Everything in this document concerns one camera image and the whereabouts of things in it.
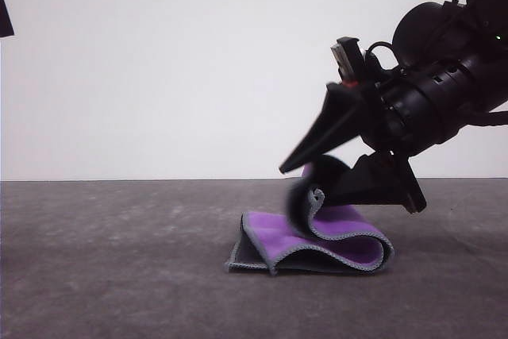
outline purple cloth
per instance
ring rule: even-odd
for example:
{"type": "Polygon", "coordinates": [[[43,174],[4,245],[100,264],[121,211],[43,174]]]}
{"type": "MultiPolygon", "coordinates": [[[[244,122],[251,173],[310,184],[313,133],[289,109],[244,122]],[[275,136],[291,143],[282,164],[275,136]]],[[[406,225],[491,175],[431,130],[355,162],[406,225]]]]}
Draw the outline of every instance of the purple cloth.
{"type": "Polygon", "coordinates": [[[241,238],[228,269],[299,269],[316,272],[375,272],[394,250],[388,239],[352,206],[318,208],[309,215],[316,237],[295,232],[282,214],[246,212],[241,238]]]}

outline folded cloth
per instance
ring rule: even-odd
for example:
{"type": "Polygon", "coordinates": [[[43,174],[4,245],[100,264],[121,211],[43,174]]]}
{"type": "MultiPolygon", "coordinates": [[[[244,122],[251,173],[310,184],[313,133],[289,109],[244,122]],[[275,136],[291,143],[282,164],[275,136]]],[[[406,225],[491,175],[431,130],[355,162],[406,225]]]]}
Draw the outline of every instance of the folded cloth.
{"type": "Polygon", "coordinates": [[[386,267],[394,255],[392,244],[354,207],[323,207],[325,196],[318,189],[307,196],[305,229],[291,212],[244,213],[226,269],[264,269],[272,275],[279,269],[361,274],[386,267]]]}

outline concrete floor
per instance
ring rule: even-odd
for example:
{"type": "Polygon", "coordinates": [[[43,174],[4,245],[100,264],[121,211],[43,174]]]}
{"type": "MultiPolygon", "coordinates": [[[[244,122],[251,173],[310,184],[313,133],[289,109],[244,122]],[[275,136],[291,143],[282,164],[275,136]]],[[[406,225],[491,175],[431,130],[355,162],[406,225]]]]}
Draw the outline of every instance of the concrete floor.
{"type": "Polygon", "coordinates": [[[396,250],[378,275],[225,273],[242,212],[289,184],[3,183],[2,337],[508,337],[508,179],[362,207],[396,250]]]}

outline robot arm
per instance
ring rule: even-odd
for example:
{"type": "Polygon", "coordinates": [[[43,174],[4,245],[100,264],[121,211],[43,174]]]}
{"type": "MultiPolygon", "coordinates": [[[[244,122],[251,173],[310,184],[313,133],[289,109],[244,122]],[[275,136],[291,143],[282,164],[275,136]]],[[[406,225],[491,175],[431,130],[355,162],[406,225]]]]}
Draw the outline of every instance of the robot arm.
{"type": "Polygon", "coordinates": [[[454,137],[466,125],[505,125],[508,113],[490,113],[508,100],[508,0],[423,3],[400,22],[392,43],[366,52],[358,39],[332,47],[341,83],[327,85],[320,115],[281,165],[288,172],[312,164],[290,193],[297,206],[310,188],[325,203],[426,207],[408,158],[454,137]],[[383,69],[373,50],[392,50],[398,65],[383,69]],[[375,153],[349,169],[324,156],[361,136],[375,153]]]}

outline white backdrop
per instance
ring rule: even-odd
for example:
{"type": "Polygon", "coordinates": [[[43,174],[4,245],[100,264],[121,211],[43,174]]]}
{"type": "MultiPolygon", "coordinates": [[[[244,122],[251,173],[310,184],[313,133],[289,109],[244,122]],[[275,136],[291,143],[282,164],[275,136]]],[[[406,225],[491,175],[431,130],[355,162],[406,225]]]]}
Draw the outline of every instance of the white backdrop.
{"type": "MultiPolygon", "coordinates": [[[[2,178],[62,180],[279,177],[337,80],[329,46],[391,40],[428,0],[6,1],[2,178]]],[[[414,170],[506,176],[507,136],[464,129],[414,170]]]]}

